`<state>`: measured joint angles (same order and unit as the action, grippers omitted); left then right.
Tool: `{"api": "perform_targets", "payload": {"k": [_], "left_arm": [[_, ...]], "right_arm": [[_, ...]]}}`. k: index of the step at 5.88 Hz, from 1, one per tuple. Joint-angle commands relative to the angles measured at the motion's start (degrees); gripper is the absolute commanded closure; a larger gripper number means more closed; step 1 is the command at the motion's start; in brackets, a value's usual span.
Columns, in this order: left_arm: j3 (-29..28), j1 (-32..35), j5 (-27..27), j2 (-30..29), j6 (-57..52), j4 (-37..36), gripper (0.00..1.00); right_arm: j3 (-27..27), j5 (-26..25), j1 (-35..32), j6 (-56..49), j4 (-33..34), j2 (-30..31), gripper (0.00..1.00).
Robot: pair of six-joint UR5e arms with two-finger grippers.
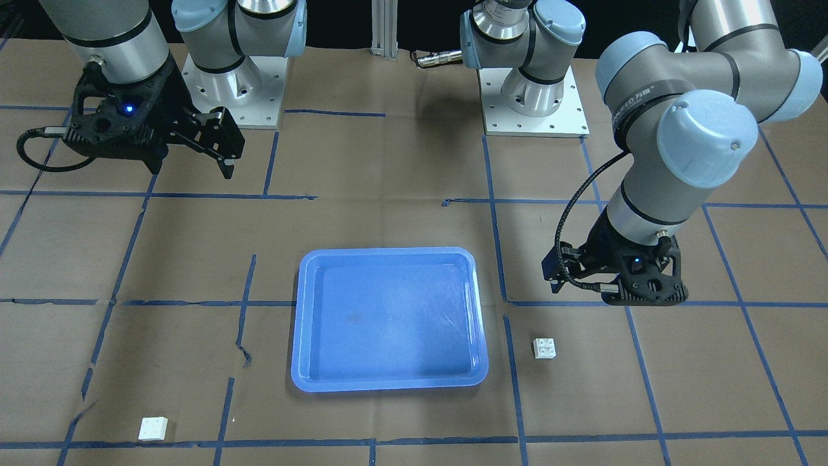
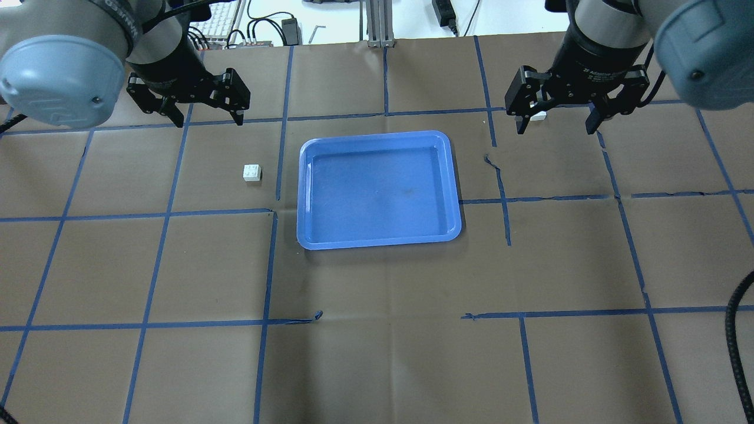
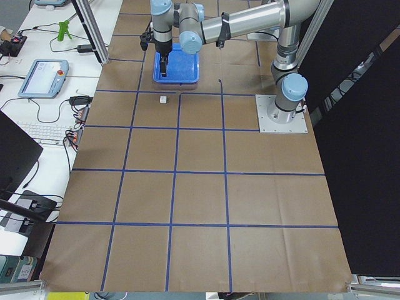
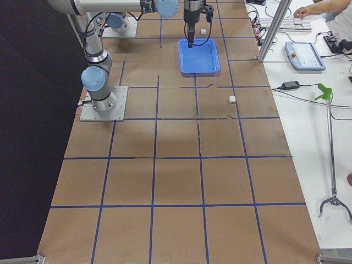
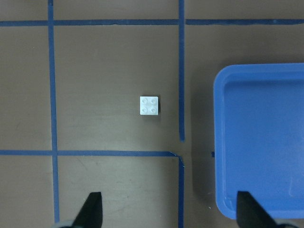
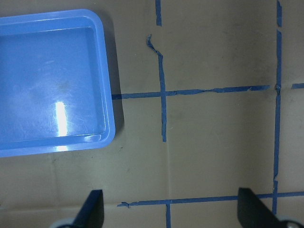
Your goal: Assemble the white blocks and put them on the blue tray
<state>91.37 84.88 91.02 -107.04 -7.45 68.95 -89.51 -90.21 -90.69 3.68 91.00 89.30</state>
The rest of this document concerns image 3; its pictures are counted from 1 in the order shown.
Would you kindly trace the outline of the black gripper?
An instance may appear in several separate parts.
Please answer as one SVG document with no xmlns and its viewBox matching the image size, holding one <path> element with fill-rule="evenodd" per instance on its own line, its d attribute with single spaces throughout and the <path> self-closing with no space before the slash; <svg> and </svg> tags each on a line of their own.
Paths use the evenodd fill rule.
<svg viewBox="0 0 400 300">
<path fill-rule="evenodd" d="M 160 54 L 160 74 L 167 76 L 168 55 L 171 52 L 171 40 L 162 42 L 155 40 L 155 49 Z"/>
</svg>

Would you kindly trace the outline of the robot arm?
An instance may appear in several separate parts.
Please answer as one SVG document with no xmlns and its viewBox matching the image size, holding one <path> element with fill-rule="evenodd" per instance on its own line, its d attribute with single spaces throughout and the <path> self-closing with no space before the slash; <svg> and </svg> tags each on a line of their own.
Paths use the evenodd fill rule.
<svg viewBox="0 0 400 300">
<path fill-rule="evenodd" d="M 267 107 L 267 116 L 275 123 L 289 124 L 308 91 L 307 80 L 296 71 L 301 23 L 318 6 L 319 1 L 264 1 L 258 7 L 205 19 L 200 4 L 151 1 L 151 21 L 140 36 L 140 45 L 145 51 L 150 43 L 154 44 L 160 55 L 160 72 L 166 76 L 168 56 L 173 50 L 173 28 L 179 29 L 181 49 L 188 54 L 197 54 L 205 44 L 215 43 L 217 48 L 223 48 L 231 38 L 279 28 L 277 53 L 271 64 L 277 95 Z"/>
</svg>

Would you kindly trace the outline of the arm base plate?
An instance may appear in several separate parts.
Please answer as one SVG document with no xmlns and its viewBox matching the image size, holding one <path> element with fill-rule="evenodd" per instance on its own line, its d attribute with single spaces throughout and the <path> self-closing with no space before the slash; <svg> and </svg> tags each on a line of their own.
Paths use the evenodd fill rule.
<svg viewBox="0 0 400 300">
<path fill-rule="evenodd" d="M 300 102 L 291 112 L 280 110 L 275 103 L 276 95 L 256 94 L 256 109 L 260 133 L 307 134 L 304 109 Z"/>
</svg>

